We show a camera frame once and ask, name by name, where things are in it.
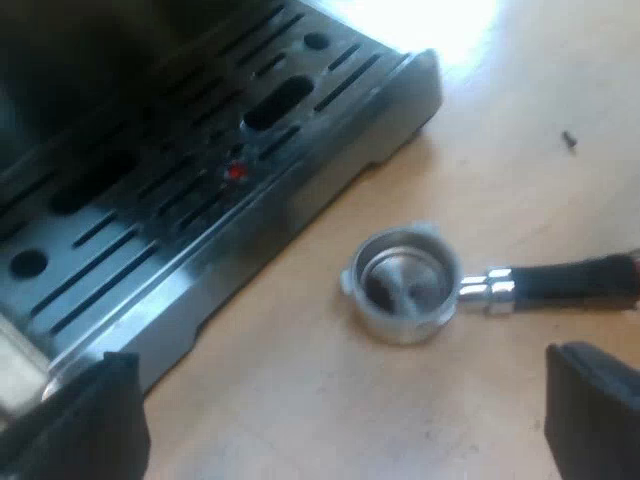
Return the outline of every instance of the drip tray grate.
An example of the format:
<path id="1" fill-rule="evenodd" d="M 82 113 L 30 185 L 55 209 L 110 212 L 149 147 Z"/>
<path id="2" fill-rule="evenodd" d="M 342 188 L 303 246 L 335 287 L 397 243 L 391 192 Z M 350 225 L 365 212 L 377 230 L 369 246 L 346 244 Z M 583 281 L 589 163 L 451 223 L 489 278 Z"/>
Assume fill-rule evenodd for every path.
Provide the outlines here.
<path id="1" fill-rule="evenodd" d="M 303 3 L 238 12 L 4 179 L 3 313 L 52 375 L 135 350 L 149 386 L 439 102 L 430 52 L 402 55 Z"/>

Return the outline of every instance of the black object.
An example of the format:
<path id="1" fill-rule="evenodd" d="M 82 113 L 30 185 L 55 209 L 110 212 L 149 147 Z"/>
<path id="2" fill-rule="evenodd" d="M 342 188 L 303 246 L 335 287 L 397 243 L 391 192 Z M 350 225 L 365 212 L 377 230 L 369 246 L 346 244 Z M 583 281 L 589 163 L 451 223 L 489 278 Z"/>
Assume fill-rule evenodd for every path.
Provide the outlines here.
<path id="1" fill-rule="evenodd" d="M 640 372 L 586 343 L 547 349 L 545 434 L 564 480 L 640 478 Z"/>
<path id="2" fill-rule="evenodd" d="M 567 144 L 569 150 L 573 150 L 574 148 L 576 148 L 576 145 L 578 145 L 578 141 L 575 139 L 575 137 L 566 130 L 562 132 L 562 139 L 564 140 L 564 143 Z"/>
<path id="3" fill-rule="evenodd" d="M 610 255 L 578 263 L 513 268 L 515 309 L 542 306 L 633 308 L 640 276 L 629 255 Z"/>
<path id="4" fill-rule="evenodd" d="M 150 438 L 136 355 L 105 354 L 0 436 L 0 479 L 137 480 Z"/>

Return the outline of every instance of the wooden countertop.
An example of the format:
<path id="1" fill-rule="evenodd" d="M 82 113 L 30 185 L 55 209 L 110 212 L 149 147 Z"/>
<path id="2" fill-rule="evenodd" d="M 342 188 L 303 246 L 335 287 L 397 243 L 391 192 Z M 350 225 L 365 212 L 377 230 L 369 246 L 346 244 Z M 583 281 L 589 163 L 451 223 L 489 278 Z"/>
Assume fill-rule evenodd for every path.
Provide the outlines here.
<path id="1" fill-rule="evenodd" d="M 423 10 L 409 11 L 412 22 L 438 20 L 428 3 L 399 8 Z M 637 313 L 460 314 L 415 348 L 354 324 L 339 272 L 392 225 L 435 222 L 469 273 L 640 246 L 640 4 L 440 3 L 440 112 L 209 322 L 154 388 L 149 479 L 557 479 L 542 432 L 545 347 L 586 340 L 640 366 Z M 475 37 L 448 56 L 456 28 Z"/>

